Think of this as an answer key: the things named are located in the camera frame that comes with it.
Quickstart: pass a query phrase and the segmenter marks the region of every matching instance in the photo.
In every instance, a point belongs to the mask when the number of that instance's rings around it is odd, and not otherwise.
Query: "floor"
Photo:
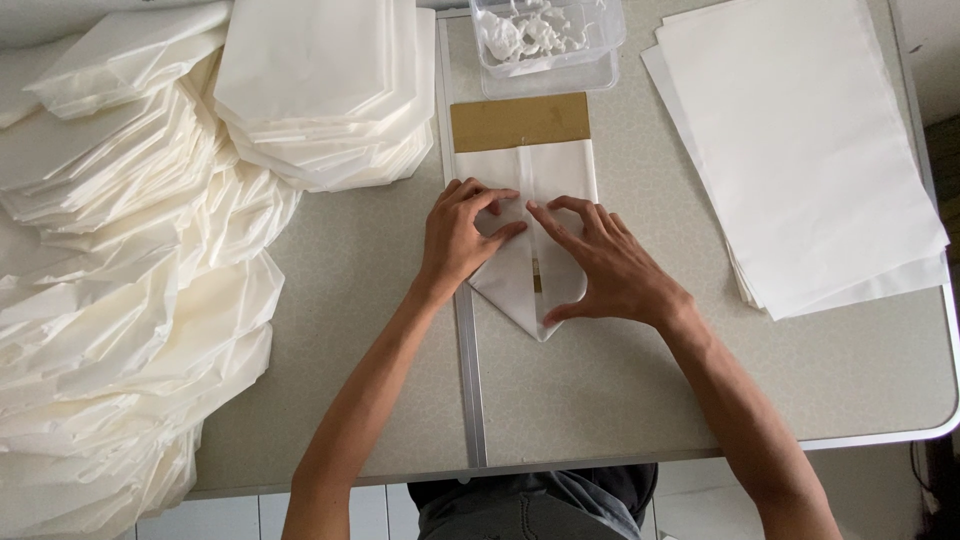
[[[907,444],[809,453],[845,540],[912,540],[921,492]],[[122,540],[279,540],[289,494],[189,501],[141,520]],[[350,537],[415,540],[405,484],[350,493]],[[643,540],[762,540],[756,510],[723,458],[663,463]]]

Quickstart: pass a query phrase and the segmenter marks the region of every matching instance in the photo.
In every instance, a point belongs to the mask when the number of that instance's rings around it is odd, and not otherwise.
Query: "gray speckled tabletop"
[[[639,56],[655,44],[664,16],[711,3],[624,1],[619,83],[588,96],[600,200],[696,296],[800,439],[942,426],[958,393],[940,289],[777,323],[740,301],[707,195]],[[889,6],[868,4],[908,118]],[[454,102],[485,99],[469,19],[443,24]],[[435,134],[439,141],[436,126]],[[200,496],[289,483],[326,407],[417,270],[423,217],[444,182],[439,146],[412,179],[303,197],[269,249],[287,276],[271,367],[206,421],[197,454]],[[715,453],[683,375],[651,329],[575,320],[540,344],[473,296],[491,467]],[[450,305],[431,328],[360,481],[458,476],[468,467],[464,425]]]

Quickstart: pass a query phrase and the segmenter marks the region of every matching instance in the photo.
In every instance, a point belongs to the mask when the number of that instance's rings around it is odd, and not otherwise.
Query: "plastic container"
[[[548,69],[538,73],[497,79],[484,70],[480,78],[483,93],[490,99],[548,96],[583,90],[612,88],[620,78],[616,49],[598,61]]]
[[[473,32],[476,35],[477,52],[480,55],[480,64],[483,65],[497,79],[537,73],[570,65],[598,61],[611,50],[620,46],[627,37],[627,25],[623,20],[623,7],[620,0],[556,0],[551,1],[555,8],[564,11],[564,20],[570,23],[564,33],[568,36],[579,36],[586,28],[586,42],[580,50],[567,50],[565,53],[551,56],[538,56],[515,62],[498,60],[487,48],[483,39],[482,28],[479,23],[481,11],[491,12],[497,16],[509,18],[512,5],[521,14],[536,12],[538,5],[527,5],[524,0],[516,0],[513,4],[508,0],[469,0],[470,13],[473,19]],[[554,30],[560,31],[564,20],[554,17],[544,17]]]

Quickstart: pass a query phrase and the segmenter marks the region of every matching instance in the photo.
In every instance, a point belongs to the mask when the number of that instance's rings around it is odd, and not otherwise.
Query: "cardboard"
[[[590,138],[584,92],[458,103],[450,124],[456,153]]]

